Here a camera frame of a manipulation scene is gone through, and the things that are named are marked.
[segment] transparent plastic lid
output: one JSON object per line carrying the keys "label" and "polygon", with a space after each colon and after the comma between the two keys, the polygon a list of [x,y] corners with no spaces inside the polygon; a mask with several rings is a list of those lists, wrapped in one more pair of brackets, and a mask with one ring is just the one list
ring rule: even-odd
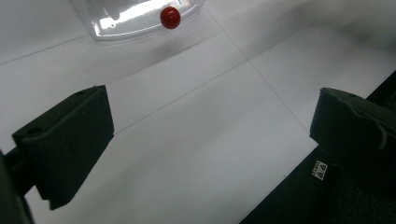
{"label": "transparent plastic lid", "polygon": [[205,0],[73,0],[93,38],[113,40],[165,30],[161,13],[169,7],[187,21]]}

